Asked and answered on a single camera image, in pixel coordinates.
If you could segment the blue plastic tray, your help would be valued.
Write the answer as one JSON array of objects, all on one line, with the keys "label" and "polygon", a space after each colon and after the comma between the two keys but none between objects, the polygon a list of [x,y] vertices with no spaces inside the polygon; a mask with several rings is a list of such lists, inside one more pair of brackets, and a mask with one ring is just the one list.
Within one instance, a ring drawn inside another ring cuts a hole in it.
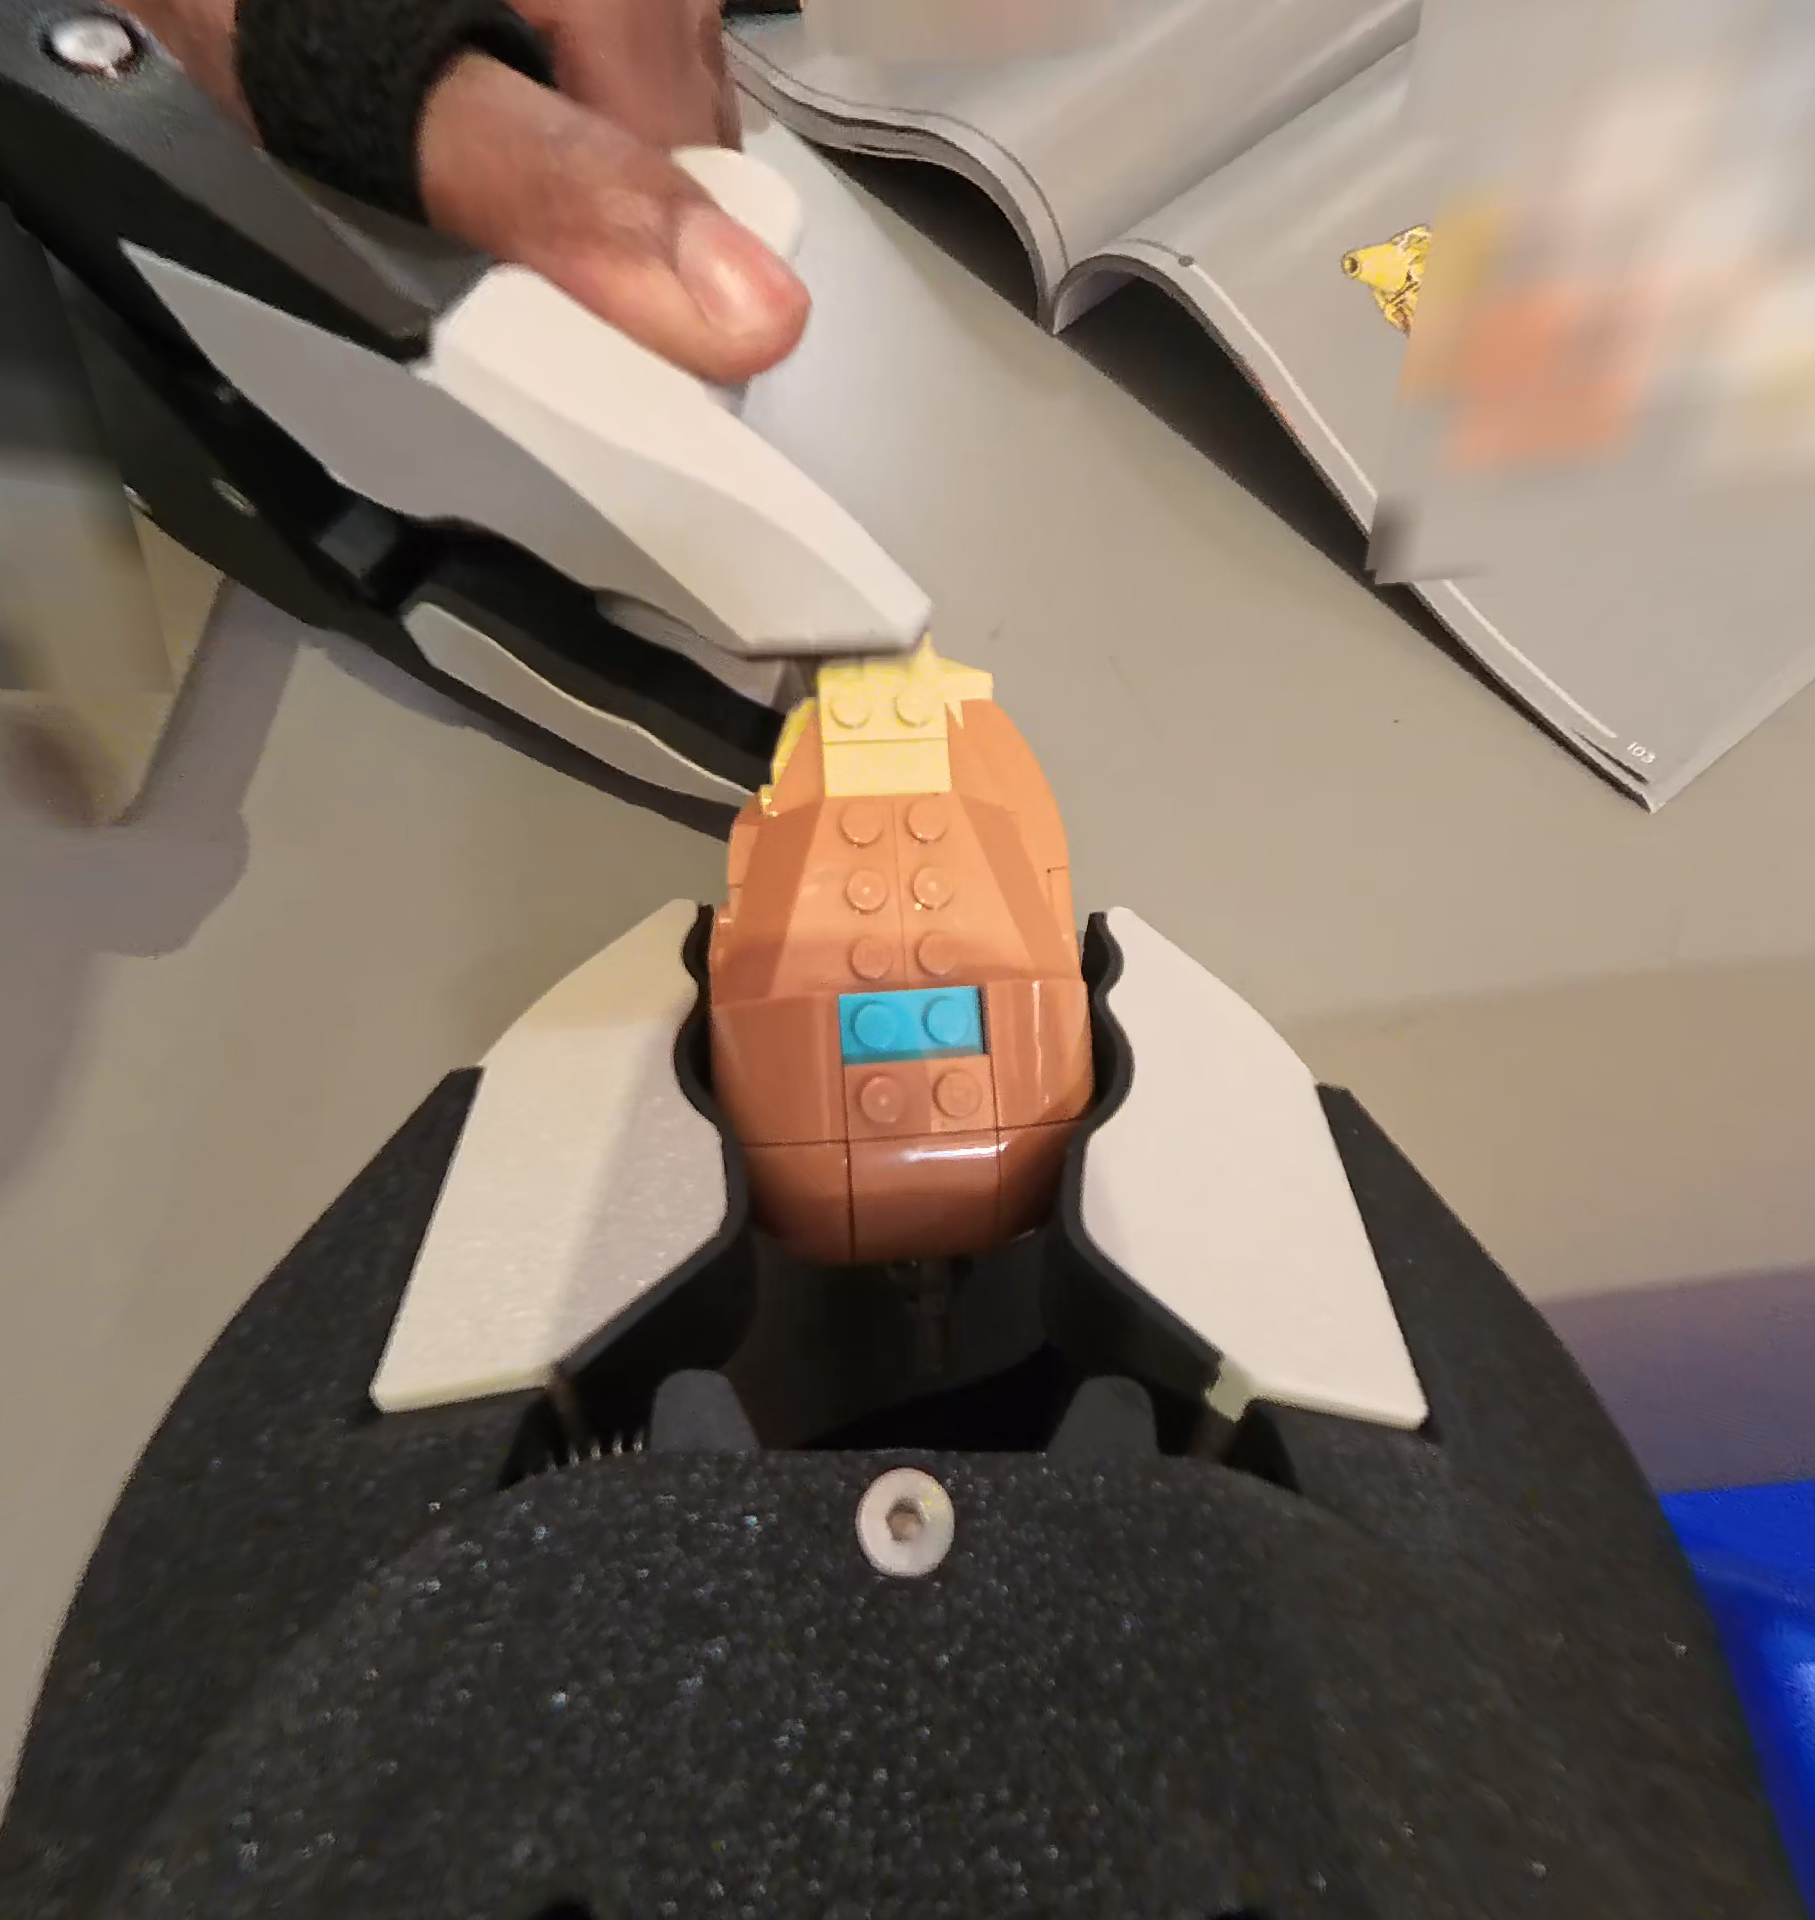
[{"label": "blue plastic tray", "polygon": [[1676,1492],[1661,1502],[1710,1606],[1815,1913],[1815,1481]]}]

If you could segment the brown toy brick model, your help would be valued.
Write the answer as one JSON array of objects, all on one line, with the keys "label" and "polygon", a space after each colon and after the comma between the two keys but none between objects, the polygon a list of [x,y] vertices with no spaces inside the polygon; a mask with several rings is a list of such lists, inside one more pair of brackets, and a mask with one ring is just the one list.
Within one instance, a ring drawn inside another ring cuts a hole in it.
[{"label": "brown toy brick model", "polygon": [[757,1223],[821,1264],[958,1256],[1047,1210],[1094,1089],[1066,833],[992,676],[840,659],[737,815],[710,938]]}]

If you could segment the open grey instruction booklet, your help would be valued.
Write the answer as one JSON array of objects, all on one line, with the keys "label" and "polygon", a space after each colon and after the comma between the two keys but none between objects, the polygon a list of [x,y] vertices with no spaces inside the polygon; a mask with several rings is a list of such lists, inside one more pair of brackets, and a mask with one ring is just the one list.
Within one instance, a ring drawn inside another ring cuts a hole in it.
[{"label": "open grey instruction booklet", "polygon": [[[1424,265],[1417,22],[1391,2],[747,3],[727,33],[800,135],[986,192],[1051,332],[1128,278],[1171,294],[1371,532]],[[1815,680],[1815,500],[1609,503],[1409,592],[1654,810]]]}]

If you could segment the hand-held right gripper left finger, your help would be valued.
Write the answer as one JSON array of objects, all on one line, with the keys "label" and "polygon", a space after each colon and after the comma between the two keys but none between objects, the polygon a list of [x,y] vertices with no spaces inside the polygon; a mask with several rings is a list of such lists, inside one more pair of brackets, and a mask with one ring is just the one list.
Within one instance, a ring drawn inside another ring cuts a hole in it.
[{"label": "hand-held right gripper left finger", "polygon": [[741,1147],[703,1081],[708,920],[662,906],[488,1048],[371,1380],[386,1413],[573,1375],[598,1413],[751,1321]]}]

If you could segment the person's left hand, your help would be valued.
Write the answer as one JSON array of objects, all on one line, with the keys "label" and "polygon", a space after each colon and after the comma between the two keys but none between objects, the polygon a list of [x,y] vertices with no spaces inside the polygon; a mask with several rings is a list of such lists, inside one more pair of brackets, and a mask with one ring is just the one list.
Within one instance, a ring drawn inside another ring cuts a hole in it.
[{"label": "person's left hand", "polygon": [[719,2],[132,2],[297,173],[540,274],[737,387],[800,342],[800,275],[675,163],[739,149]]}]

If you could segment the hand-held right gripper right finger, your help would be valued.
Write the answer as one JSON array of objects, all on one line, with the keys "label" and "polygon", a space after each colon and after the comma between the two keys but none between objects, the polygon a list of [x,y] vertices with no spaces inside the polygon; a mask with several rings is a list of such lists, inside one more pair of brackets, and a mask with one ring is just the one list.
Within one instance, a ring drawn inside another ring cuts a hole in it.
[{"label": "hand-held right gripper right finger", "polygon": [[1089,918],[1097,1099],[1050,1223],[1050,1336],[1220,1421],[1428,1405],[1316,1078],[1138,914]]}]

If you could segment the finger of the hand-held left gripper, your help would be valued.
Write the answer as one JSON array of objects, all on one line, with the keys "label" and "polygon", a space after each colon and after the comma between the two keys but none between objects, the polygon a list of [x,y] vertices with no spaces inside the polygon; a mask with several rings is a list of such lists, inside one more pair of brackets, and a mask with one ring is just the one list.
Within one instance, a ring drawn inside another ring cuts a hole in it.
[{"label": "finger of the hand-held left gripper", "polygon": [[485,528],[745,656],[893,652],[932,605],[710,389],[540,275],[496,265],[420,360],[128,247],[213,366],[349,492]]},{"label": "finger of the hand-held left gripper", "polygon": [[442,676],[628,780],[737,810],[772,775],[780,714],[678,651],[589,624],[578,659],[516,626],[501,637],[474,608],[435,598],[404,626]]}]

